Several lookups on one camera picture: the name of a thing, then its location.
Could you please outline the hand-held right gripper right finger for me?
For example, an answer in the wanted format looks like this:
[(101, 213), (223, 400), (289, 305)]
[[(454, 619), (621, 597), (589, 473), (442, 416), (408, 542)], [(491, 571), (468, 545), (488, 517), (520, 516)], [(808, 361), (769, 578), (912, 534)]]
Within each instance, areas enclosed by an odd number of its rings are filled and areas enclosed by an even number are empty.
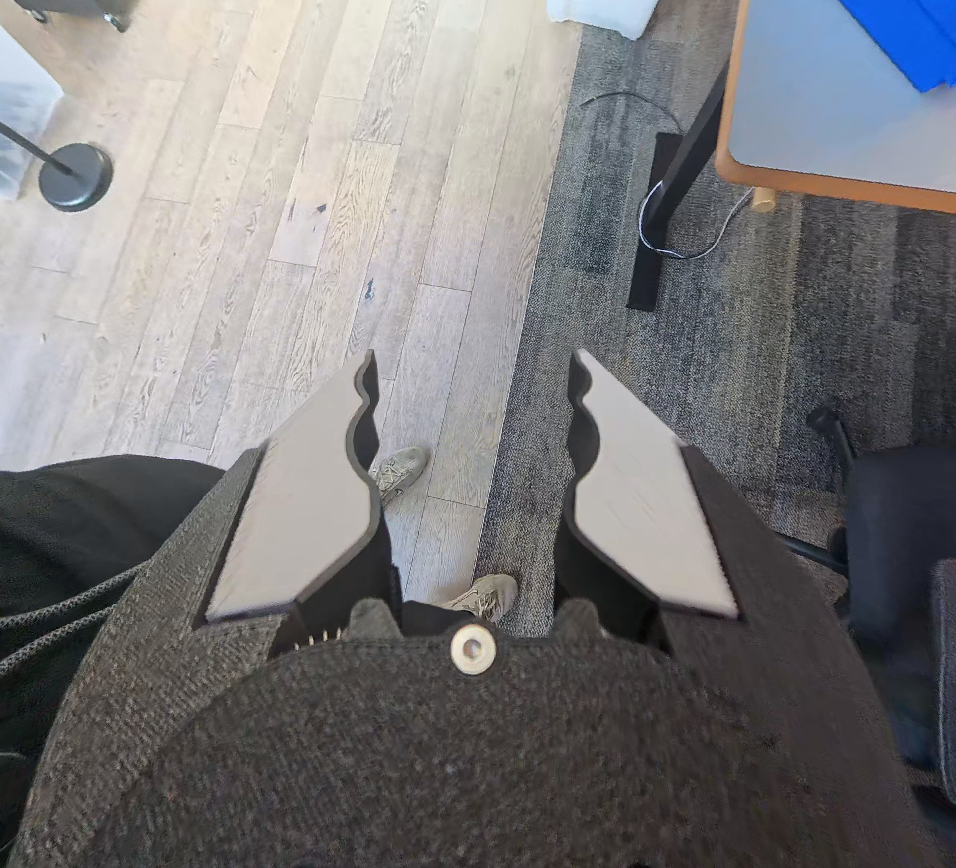
[(556, 609), (587, 600), (623, 638), (647, 637), (662, 612), (738, 620), (683, 440), (584, 349), (571, 354), (567, 395), (573, 476), (556, 531)]

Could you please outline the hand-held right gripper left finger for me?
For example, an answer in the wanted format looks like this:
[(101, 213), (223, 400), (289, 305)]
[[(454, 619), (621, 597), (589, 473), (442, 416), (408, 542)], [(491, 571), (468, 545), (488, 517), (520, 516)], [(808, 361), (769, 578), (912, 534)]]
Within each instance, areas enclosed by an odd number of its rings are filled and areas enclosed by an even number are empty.
[(210, 585), (206, 627), (278, 619), (281, 635), (335, 635), (364, 599), (398, 619), (398, 570), (370, 473), (378, 404), (367, 351), (271, 433)]

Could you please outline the person's grey sneaker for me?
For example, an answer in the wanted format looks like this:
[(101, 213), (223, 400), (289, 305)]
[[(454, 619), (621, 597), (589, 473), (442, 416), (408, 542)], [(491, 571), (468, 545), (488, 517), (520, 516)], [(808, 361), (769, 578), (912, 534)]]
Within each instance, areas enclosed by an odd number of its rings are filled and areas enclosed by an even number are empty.
[(412, 445), (386, 456), (370, 470), (382, 507), (388, 506), (401, 494), (408, 492), (424, 473), (429, 459), (427, 448)]
[(519, 586), (511, 575), (494, 574), (478, 578), (455, 599), (440, 603), (447, 611), (468, 613), (480, 620), (499, 623), (518, 599)]

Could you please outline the black mesh office chair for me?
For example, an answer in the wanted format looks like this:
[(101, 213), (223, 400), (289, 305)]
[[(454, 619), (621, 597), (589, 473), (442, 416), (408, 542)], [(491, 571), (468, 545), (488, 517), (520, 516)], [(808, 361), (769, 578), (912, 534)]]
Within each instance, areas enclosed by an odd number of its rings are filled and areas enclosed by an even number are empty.
[(824, 556), (845, 570), (847, 628), (903, 762), (954, 811), (954, 445), (857, 453), (829, 403), (807, 424), (841, 472), (844, 523)]

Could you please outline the black metal desk leg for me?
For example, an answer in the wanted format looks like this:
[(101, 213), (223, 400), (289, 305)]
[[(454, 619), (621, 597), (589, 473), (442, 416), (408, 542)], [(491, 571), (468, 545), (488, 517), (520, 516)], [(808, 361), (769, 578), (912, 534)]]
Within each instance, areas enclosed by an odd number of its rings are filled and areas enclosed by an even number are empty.
[(648, 188), (638, 210), (638, 246), (628, 310), (655, 311), (664, 262), (695, 261), (714, 248), (709, 245), (699, 252), (681, 253), (666, 246), (666, 236), (670, 219), (715, 153), (728, 71), (725, 64), (686, 134), (656, 135)]

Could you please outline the black round base stand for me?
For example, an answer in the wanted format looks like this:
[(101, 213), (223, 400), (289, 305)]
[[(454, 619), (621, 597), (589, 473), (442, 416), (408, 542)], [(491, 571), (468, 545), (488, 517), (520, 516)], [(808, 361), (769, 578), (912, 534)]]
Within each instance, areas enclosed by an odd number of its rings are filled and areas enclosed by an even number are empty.
[(18, 132), (1, 123), (3, 137), (42, 164), (38, 174), (41, 197), (64, 213), (85, 211), (109, 190), (114, 166), (109, 155), (89, 143), (65, 145), (49, 154)]

